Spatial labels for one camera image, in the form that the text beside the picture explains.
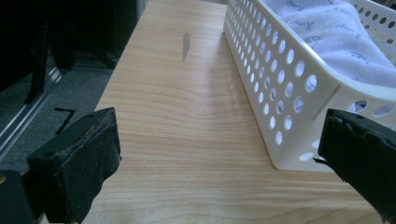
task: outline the light wood grain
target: light wood grain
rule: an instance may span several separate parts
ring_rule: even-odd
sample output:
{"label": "light wood grain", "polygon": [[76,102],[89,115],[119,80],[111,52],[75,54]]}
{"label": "light wood grain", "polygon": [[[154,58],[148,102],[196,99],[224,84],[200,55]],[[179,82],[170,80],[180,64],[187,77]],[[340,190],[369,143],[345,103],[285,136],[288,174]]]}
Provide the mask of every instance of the light wood grain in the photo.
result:
{"label": "light wood grain", "polygon": [[336,175],[274,168],[225,10],[149,1],[97,106],[116,108],[123,160],[84,223],[381,223]]}

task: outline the white cloth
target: white cloth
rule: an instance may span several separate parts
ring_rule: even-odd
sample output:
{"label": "white cloth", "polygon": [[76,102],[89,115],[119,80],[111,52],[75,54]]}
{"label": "white cloth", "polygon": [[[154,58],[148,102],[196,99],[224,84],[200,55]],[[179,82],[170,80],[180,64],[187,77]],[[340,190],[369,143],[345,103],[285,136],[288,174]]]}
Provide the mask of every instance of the white cloth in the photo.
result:
{"label": "white cloth", "polygon": [[396,68],[340,0],[262,0],[333,70],[363,83],[396,88]]}

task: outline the gray carpet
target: gray carpet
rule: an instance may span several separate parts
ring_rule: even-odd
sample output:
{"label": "gray carpet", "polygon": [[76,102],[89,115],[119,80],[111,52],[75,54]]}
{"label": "gray carpet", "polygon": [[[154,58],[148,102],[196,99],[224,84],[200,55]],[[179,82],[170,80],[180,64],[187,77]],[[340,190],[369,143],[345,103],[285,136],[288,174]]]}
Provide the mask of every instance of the gray carpet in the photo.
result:
{"label": "gray carpet", "polygon": [[[55,108],[75,110],[67,126],[94,111],[113,70],[94,58],[77,58],[72,71],[67,72],[55,90],[38,111],[21,137],[0,161],[0,170],[15,170],[24,174],[28,170],[26,157],[43,146],[62,127],[68,112]],[[3,129],[22,106],[30,88],[30,76],[0,93],[0,115]]]}

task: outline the perforated basket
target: perforated basket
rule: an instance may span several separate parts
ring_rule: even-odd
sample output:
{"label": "perforated basket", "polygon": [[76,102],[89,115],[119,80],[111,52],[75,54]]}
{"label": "perforated basket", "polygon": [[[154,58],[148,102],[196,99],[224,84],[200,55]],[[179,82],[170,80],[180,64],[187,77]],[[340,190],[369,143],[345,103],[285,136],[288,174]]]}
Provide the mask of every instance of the perforated basket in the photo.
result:
{"label": "perforated basket", "polygon": [[[396,66],[395,12],[370,1],[348,2]],[[336,74],[265,4],[230,0],[224,33],[275,167],[330,172],[312,160],[328,108],[396,129],[395,89]]]}

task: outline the wooden table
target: wooden table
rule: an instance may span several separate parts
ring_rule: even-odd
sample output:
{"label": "wooden table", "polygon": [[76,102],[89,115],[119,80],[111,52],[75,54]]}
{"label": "wooden table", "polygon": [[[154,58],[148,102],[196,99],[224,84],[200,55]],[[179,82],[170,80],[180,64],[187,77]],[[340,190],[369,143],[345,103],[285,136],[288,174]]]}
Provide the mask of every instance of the wooden table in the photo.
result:
{"label": "wooden table", "polygon": [[84,223],[381,223],[335,174],[272,165],[225,10],[149,1],[97,106],[116,108],[123,160]]}

